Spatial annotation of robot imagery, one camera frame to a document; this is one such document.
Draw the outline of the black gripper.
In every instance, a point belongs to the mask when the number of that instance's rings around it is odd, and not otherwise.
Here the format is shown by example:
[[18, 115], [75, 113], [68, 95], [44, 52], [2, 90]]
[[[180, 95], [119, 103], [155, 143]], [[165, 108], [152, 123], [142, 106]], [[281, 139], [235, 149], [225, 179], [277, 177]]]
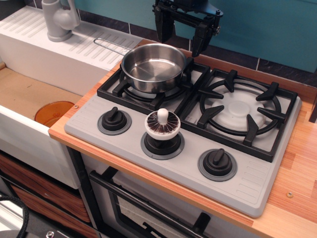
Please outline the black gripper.
[[210, 44], [214, 31], [219, 30], [223, 12], [208, 0], [157, 0], [153, 5], [158, 40], [168, 41], [174, 31], [174, 22], [195, 28], [192, 57], [199, 56]]

